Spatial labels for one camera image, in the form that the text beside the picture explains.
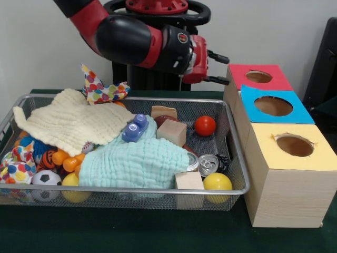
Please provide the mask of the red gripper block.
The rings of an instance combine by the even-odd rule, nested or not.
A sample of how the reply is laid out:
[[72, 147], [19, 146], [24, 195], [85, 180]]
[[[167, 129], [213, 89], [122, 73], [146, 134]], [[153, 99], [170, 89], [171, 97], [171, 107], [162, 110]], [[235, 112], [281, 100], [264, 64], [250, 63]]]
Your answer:
[[229, 85], [230, 80], [222, 76], [207, 76], [208, 59], [214, 59], [222, 64], [229, 64], [230, 59], [227, 56], [214, 53], [206, 48], [206, 40], [199, 35], [191, 35], [192, 58], [189, 66], [184, 72], [182, 81], [186, 84], [195, 84], [204, 82], [213, 82], [221, 85]]

